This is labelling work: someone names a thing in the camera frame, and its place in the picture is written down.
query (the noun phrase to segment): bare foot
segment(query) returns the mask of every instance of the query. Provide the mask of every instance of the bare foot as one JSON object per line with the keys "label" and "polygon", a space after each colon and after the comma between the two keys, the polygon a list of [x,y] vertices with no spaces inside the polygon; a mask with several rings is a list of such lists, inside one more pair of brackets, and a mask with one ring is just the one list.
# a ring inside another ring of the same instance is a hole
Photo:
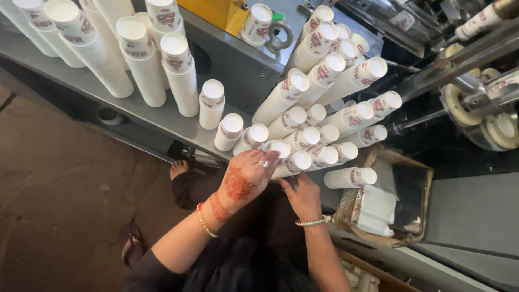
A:
{"label": "bare foot", "polygon": [[173,180],[177,175],[183,174],[184,172],[187,172],[189,170],[189,165],[187,164],[187,161],[185,160],[177,160],[169,169],[169,177],[171,180]]}

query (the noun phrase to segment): yellow machine part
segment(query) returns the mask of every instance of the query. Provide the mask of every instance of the yellow machine part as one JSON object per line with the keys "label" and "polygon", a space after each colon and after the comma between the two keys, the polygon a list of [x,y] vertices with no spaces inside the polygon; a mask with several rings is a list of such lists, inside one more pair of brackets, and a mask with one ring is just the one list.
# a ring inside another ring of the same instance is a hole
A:
{"label": "yellow machine part", "polygon": [[238,36],[249,13],[240,6],[245,0],[177,0],[178,4],[214,26]]}

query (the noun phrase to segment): black sleeve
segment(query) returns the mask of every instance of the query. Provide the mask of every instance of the black sleeve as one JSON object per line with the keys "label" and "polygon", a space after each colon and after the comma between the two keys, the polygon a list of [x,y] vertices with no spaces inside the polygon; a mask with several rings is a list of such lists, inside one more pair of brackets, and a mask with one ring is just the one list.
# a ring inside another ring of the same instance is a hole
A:
{"label": "black sleeve", "polygon": [[148,250],[123,280],[122,291],[182,291],[185,281],[184,274],[171,272]]}

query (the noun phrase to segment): woman's right hand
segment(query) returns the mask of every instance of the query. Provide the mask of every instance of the woman's right hand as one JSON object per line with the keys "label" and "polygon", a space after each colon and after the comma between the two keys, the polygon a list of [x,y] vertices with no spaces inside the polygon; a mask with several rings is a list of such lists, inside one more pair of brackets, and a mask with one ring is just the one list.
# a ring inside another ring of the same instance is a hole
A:
{"label": "woman's right hand", "polygon": [[319,186],[304,172],[299,173],[295,178],[299,183],[297,191],[294,191],[287,180],[280,178],[277,181],[284,188],[290,205],[299,217],[299,220],[301,220],[301,222],[308,222],[322,219]]}

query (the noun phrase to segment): gold bangle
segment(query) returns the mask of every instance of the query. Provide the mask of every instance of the gold bangle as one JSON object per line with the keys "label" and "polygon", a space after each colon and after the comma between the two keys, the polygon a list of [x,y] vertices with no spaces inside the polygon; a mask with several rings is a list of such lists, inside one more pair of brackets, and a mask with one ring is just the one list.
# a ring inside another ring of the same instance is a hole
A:
{"label": "gold bangle", "polygon": [[323,216],[322,219],[314,220],[314,221],[307,221],[307,222],[301,222],[301,220],[297,219],[295,221],[295,224],[297,226],[307,227],[307,226],[319,225],[319,224],[322,224],[322,223],[325,223],[325,222],[326,222],[326,218]]}
{"label": "gold bangle", "polygon": [[199,203],[198,206],[196,207],[198,221],[202,225],[202,229],[204,229],[207,232],[207,234],[209,234],[209,236],[211,236],[212,238],[217,238],[218,235],[214,234],[206,225],[206,221],[204,220],[203,214],[202,214],[202,204],[203,203]]}

